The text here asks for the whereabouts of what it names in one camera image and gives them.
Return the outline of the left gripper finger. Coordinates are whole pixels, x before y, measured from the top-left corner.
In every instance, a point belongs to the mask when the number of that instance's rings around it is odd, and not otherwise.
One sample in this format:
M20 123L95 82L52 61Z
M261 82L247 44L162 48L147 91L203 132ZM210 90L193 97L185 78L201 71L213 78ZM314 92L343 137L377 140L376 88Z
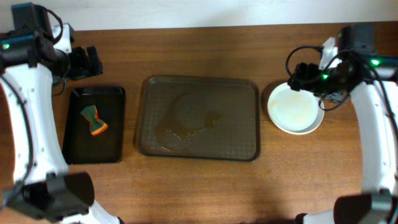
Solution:
M103 73L103 65L98 56L96 47L87 47L86 52L88 55L88 60L90 63L90 74L91 75L101 75Z
M83 47L73 48L73 77L85 78L89 75L90 64Z

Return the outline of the white plate back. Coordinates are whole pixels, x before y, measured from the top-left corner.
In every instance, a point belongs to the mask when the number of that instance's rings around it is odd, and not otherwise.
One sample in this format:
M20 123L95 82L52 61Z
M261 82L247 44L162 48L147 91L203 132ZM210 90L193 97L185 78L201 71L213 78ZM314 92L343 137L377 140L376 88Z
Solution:
M311 92L292 90L287 83L275 87L267 101L271 121L281 130L304 135L316 130L325 112L318 105L319 98Z

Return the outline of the orange green sponge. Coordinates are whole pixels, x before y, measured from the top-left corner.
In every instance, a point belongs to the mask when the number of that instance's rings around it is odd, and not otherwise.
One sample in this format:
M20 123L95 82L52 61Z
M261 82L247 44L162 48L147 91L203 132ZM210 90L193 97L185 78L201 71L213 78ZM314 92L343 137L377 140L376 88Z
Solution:
M89 129L92 136L97 136L108 128L108 125L102 119L100 119L97 107L95 105L90 105L83 108L80 114L89 123Z

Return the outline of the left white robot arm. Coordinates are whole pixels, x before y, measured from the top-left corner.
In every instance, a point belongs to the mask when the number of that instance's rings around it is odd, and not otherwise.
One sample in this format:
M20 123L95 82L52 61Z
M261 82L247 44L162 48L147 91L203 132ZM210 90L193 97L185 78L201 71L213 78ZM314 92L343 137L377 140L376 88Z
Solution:
M14 140L14 187L2 204L51 223L120 223L96 200L86 172L70 174L52 107L53 80L71 68L68 25L19 29L1 40L1 87Z

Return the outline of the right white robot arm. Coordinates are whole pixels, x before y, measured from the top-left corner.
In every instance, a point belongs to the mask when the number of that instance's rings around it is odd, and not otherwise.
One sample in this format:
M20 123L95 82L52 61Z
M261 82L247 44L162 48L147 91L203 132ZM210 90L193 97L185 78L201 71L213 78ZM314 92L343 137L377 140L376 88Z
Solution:
M296 223L397 223L397 59L376 53L370 37L331 37L319 65L300 63L293 90L338 105L350 99L359 123L363 183L359 195L339 197L332 210L301 213Z

